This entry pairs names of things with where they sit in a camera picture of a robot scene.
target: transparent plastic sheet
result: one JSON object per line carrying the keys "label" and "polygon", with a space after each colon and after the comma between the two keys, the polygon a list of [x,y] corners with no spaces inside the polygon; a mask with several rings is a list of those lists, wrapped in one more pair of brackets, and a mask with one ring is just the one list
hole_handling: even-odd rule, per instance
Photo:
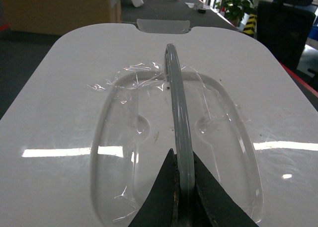
{"label": "transparent plastic sheet", "polygon": [[[234,201],[254,221],[258,221],[262,190],[253,146],[247,133],[240,130],[245,128],[242,118],[219,81],[187,65],[181,65],[181,70],[193,150],[226,191],[238,197]],[[149,136],[156,143],[159,132],[151,131],[155,125],[165,125],[162,114],[155,109],[164,108],[171,112],[171,103],[164,102],[169,96],[169,83],[164,77],[161,64],[145,62],[123,68],[114,77],[88,86],[97,92],[113,94],[98,147],[95,185],[97,211],[106,226],[128,226],[156,179],[156,176],[148,177],[150,181],[146,182],[147,175],[152,173],[152,162],[148,164],[149,170],[148,167],[142,170],[138,165],[146,158],[142,157],[141,144]],[[152,101],[158,100],[158,103],[151,105],[146,101],[143,103],[145,107],[141,107],[138,100],[143,96]],[[142,109],[157,116],[159,122],[151,122],[141,112]],[[173,125],[168,124],[168,127],[174,131]],[[236,145],[237,148],[233,147],[235,151],[227,153],[232,148],[228,147],[230,145]],[[227,155],[238,161],[224,161]]]}

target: gray floor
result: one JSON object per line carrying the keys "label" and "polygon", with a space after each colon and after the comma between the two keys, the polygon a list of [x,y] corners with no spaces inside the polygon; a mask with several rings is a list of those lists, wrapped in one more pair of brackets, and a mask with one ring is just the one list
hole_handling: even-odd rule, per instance
{"label": "gray floor", "polygon": [[314,75],[308,72],[309,68],[318,69],[318,50],[308,45],[305,45],[303,54],[299,60],[297,69],[307,75],[313,77]]}

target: clear curved plastic strip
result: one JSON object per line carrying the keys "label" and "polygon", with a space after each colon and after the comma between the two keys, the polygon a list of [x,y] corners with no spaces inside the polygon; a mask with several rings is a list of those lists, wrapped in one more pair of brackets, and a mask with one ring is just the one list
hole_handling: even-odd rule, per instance
{"label": "clear curved plastic strip", "polygon": [[166,47],[165,74],[171,90],[175,145],[180,172],[180,191],[189,203],[194,190],[193,151],[181,68],[173,44],[168,44]]}

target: desk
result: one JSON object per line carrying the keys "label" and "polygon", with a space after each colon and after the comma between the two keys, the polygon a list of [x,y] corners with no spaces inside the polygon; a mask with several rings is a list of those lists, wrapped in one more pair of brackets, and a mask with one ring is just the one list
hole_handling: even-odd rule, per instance
{"label": "desk", "polygon": [[202,3],[199,0],[144,0],[141,7],[134,8],[131,0],[121,0],[122,21],[136,24],[137,19],[189,20],[190,27],[220,27],[237,29],[213,10],[205,14],[189,8],[185,2]]}

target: green leaves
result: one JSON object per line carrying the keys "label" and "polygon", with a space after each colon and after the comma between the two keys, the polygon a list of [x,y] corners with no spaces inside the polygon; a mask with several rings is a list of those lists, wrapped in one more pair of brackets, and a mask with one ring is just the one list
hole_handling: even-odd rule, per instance
{"label": "green leaves", "polygon": [[254,0],[223,0],[222,4],[220,4],[220,2],[217,4],[217,8],[221,10],[222,7],[225,7],[225,17],[227,19],[236,20],[239,18],[241,21],[244,17],[244,13],[250,14],[253,12],[253,3]]}

